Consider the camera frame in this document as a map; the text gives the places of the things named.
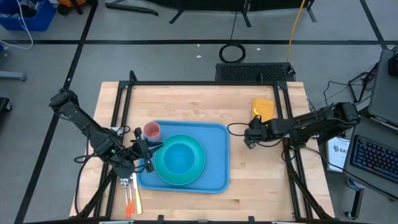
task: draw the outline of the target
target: yellow sponge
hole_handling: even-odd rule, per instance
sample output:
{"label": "yellow sponge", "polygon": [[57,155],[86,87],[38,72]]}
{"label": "yellow sponge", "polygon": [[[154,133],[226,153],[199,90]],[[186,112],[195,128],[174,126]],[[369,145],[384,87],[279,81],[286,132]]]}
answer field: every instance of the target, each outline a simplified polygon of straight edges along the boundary
{"label": "yellow sponge", "polygon": [[261,116],[261,121],[265,122],[274,117],[274,102],[265,98],[255,98],[252,104],[253,117]]}

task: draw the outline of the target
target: blue tray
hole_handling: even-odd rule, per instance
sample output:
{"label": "blue tray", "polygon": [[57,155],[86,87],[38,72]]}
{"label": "blue tray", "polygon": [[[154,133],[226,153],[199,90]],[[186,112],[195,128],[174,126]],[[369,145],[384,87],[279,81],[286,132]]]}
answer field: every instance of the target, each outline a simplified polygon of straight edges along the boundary
{"label": "blue tray", "polygon": [[173,190],[217,194],[229,184],[229,134],[226,126],[218,123],[188,121],[156,121],[160,125],[161,141],[175,134],[187,134],[200,142],[206,153],[202,174],[194,182],[174,186],[164,182],[155,172],[138,174],[138,184],[151,190]]}

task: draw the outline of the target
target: green plate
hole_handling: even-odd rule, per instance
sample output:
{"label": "green plate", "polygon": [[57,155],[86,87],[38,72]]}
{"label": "green plate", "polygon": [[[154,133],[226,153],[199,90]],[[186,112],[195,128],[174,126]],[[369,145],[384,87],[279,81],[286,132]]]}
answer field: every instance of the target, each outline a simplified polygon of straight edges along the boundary
{"label": "green plate", "polygon": [[177,134],[167,138],[155,153],[155,170],[172,185],[186,185],[196,180],[205,168],[205,150],[191,136]]}

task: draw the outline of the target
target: wooden table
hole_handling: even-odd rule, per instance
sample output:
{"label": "wooden table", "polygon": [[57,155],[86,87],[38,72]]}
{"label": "wooden table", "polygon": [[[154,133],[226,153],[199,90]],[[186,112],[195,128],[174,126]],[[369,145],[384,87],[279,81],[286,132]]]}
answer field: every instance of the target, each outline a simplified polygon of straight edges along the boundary
{"label": "wooden table", "polygon": [[[294,116],[308,113],[303,83],[288,83]],[[94,119],[109,127],[113,113],[118,82],[104,82],[99,93]],[[132,130],[143,127],[155,119],[204,121],[229,124],[248,123],[251,119],[251,103],[255,97],[275,100],[271,86],[133,86],[127,125]],[[286,118],[283,93],[281,103]],[[123,103],[119,112],[121,120]],[[235,133],[246,127],[235,126]],[[292,200],[285,162],[280,158],[282,145],[273,148],[255,147],[249,150],[243,137],[230,136],[230,182],[221,194],[198,194],[146,190],[139,187],[143,213],[133,214],[133,220],[293,220]],[[132,131],[125,135],[124,145],[134,139]],[[308,147],[318,149],[315,140]],[[320,156],[302,150],[302,161],[309,191],[325,211],[334,217],[325,173]],[[103,163],[92,158],[83,169],[78,197],[79,208],[90,200],[98,188]],[[305,216],[301,191],[297,188],[301,216]],[[104,194],[101,214],[104,214],[108,192]],[[72,206],[71,215],[75,214]],[[118,183],[114,196],[113,220],[125,219],[124,188]]]}

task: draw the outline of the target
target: yellow cable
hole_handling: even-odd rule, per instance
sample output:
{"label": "yellow cable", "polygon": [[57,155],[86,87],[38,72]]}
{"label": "yellow cable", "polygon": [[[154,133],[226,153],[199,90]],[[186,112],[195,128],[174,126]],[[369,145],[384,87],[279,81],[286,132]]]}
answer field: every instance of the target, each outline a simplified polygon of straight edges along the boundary
{"label": "yellow cable", "polygon": [[294,36],[294,30],[296,29],[296,25],[297,25],[297,22],[299,21],[301,11],[303,10],[304,2],[305,2],[305,0],[303,0],[303,1],[301,2],[301,6],[300,6],[300,9],[298,10],[296,20],[294,21],[294,24],[293,24],[292,33],[290,34],[289,48],[287,49],[287,59],[286,59],[286,62],[289,62],[289,60],[290,60],[290,50],[292,50],[292,41],[293,41],[293,36]]}

